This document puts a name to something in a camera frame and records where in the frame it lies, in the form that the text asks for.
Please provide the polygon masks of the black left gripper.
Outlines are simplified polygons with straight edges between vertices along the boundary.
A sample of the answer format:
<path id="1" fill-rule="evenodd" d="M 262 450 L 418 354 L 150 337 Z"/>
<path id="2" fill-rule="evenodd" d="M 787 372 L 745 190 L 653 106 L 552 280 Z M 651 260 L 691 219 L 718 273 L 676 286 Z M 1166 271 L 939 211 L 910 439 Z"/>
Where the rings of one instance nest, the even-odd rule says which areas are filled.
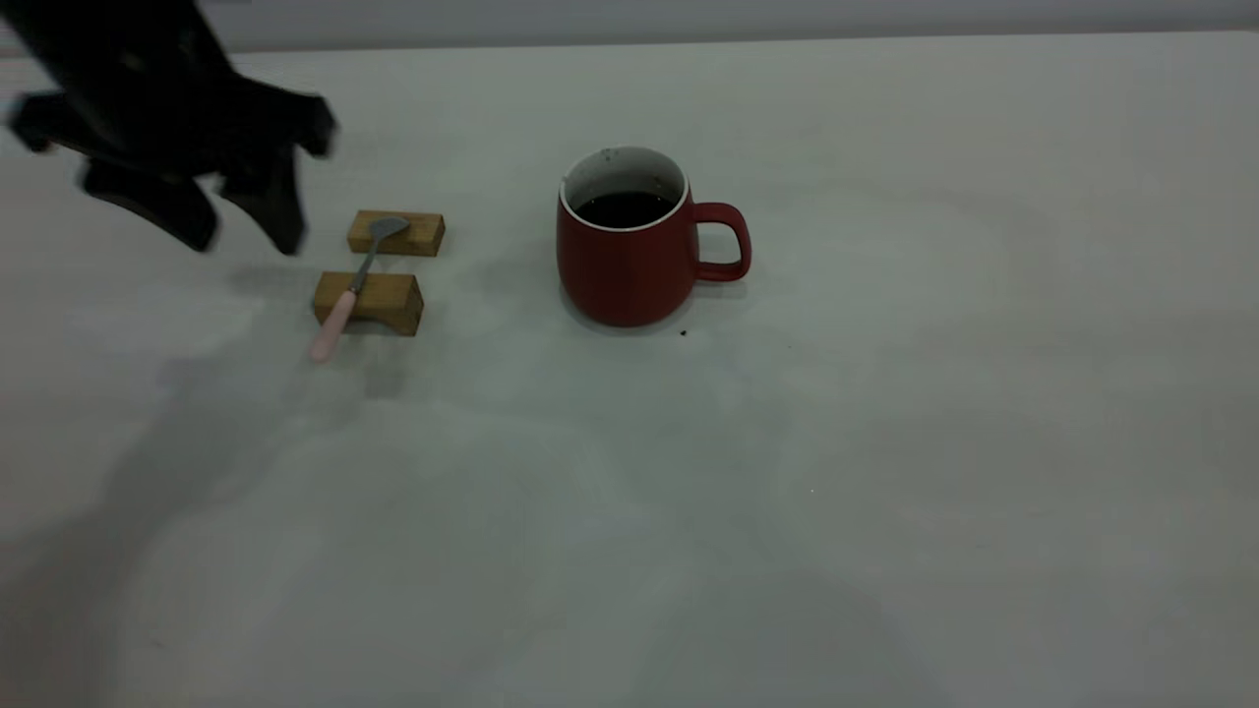
<path id="1" fill-rule="evenodd" d="M 329 156 L 337 123 L 326 100 L 240 76 L 206 29 L 24 30 L 20 40 L 57 82 L 15 100 L 9 126 L 23 147 L 89 157 L 81 178 L 89 197 L 198 254 L 214 243 L 217 213 L 189 178 L 217 174 L 220 195 L 279 254 L 298 254 L 306 220 L 295 152 Z"/>

